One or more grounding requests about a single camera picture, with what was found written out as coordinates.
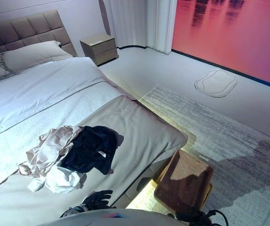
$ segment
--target white duvet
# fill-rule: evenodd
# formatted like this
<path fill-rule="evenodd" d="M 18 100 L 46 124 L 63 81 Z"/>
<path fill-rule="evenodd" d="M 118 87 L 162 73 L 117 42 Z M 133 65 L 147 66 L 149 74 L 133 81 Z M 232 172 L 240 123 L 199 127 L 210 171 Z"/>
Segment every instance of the white duvet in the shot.
<path fill-rule="evenodd" d="M 0 81 L 0 183 L 39 135 L 76 125 L 124 93 L 87 57 L 46 63 Z"/>

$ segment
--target drawer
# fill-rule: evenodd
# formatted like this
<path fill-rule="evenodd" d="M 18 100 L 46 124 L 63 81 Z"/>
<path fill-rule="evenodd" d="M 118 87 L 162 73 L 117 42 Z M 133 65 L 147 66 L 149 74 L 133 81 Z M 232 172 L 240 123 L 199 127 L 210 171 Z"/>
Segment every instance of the drawer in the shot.
<path fill-rule="evenodd" d="M 101 54 L 105 51 L 108 51 L 112 48 L 116 48 L 116 44 L 115 44 L 114 39 L 96 44 L 95 46 L 92 47 L 92 50 L 93 50 L 94 55 L 97 55 L 97 54 Z"/>
<path fill-rule="evenodd" d="M 117 49 L 113 48 L 95 56 L 96 64 L 99 65 L 107 60 L 117 57 Z"/>

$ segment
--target floor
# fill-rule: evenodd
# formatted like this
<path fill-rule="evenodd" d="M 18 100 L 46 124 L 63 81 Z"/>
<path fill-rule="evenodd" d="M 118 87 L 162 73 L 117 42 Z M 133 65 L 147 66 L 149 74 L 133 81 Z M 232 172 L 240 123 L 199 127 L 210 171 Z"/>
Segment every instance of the floor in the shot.
<path fill-rule="evenodd" d="M 150 48 L 126 48 L 118 52 L 118 59 L 100 69 L 136 98 L 160 84 L 270 136 L 269 86 L 238 76 L 239 82 L 231 93 L 220 98 L 210 97 L 197 91 L 194 82 L 214 66 Z"/>

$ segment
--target gray rug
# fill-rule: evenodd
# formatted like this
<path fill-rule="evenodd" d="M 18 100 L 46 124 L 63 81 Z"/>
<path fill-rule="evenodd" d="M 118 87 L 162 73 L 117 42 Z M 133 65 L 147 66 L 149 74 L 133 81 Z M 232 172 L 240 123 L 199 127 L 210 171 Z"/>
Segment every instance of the gray rug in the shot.
<path fill-rule="evenodd" d="M 161 86 L 140 102 L 187 133 L 184 149 L 214 168 L 204 211 L 221 210 L 229 225 L 270 226 L 269 136 Z"/>

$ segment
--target upholstered headboard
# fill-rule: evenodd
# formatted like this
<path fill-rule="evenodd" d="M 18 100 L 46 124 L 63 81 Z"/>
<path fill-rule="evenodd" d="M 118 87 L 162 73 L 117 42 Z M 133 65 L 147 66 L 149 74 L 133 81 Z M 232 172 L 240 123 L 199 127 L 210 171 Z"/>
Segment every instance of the upholstered headboard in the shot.
<path fill-rule="evenodd" d="M 59 41 L 62 49 L 77 55 L 57 10 L 0 23 L 0 52 L 38 42 Z"/>

